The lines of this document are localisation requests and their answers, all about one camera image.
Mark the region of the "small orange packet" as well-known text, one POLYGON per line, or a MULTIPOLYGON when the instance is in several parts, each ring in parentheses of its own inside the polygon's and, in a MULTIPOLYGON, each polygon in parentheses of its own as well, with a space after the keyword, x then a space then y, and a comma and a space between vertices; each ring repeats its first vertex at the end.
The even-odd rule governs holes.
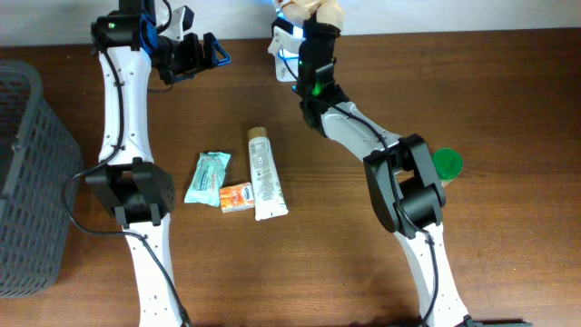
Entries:
POLYGON ((233 213, 255 206, 251 183, 223 187, 220 190, 220 207, 223 213, 233 213))

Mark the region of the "teal tissue pack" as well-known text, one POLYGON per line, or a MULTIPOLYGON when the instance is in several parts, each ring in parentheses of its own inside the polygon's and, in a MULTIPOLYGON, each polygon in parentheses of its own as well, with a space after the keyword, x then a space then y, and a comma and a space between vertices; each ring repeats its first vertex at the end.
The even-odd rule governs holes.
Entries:
POLYGON ((220 190, 225 181, 230 159, 231 155, 223 152, 200 153, 184 202, 219 207, 220 190))

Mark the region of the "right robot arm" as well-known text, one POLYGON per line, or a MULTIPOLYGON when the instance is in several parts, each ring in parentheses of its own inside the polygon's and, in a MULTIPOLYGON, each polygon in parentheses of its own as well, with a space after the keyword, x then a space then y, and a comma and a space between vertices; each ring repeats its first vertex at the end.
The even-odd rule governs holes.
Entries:
POLYGON ((443 236, 447 198, 425 140, 400 136, 375 124, 334 79, 338 27, 303 23, 302 36, 279 15, 272 23, 269 51, 298 56, 294 92, 306 124, 361 160, 373 212, 399 241, 419 297, 420 325, 472 326, 448 262, 443 236))

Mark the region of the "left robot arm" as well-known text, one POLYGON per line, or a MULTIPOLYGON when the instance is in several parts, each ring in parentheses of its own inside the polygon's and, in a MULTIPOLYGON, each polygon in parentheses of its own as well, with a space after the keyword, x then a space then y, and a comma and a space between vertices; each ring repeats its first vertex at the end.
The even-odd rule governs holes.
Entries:
POLYGON ((193 10, 170 9, 157 23, 153 1, 121 1, 91 25, 104 81, 99 163, 85 181, 119 225, 131 252, 141 326, 189 326, 177 293, 170 250, 176 205, 172 176, 156 165, 149 142, 147 96, 152 71, 168 86, 231 61, 214 34, 193 33, 193 10))

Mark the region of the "white cream tube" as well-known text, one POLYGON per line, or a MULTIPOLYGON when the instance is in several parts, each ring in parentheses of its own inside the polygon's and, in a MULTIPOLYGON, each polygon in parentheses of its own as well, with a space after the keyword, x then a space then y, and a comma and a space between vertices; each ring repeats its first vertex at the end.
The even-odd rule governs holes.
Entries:
POLYGON ((288 214, 267 130, 253 127, 247 136, 255 220, 264 221, 288 214))

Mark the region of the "beige snack bag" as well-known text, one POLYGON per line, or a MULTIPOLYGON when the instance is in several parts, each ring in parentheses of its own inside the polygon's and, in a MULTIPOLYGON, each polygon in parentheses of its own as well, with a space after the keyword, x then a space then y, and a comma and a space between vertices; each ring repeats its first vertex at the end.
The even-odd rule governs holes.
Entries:
POLYGON ((318 23, 343 29, 345 14, 338 0, 273 0, 274 7, 282 11, 287 21, 294 25, 313 16, 318 23))

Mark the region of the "green lid jar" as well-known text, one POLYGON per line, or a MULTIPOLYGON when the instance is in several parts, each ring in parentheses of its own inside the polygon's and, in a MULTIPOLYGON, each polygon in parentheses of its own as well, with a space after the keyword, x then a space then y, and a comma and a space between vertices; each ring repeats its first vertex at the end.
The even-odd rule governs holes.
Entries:
POLYGON ((463 158, 451 148, 441 148, 432 154, 432 161, 443 187, 452 183, 463 170, 463 158))

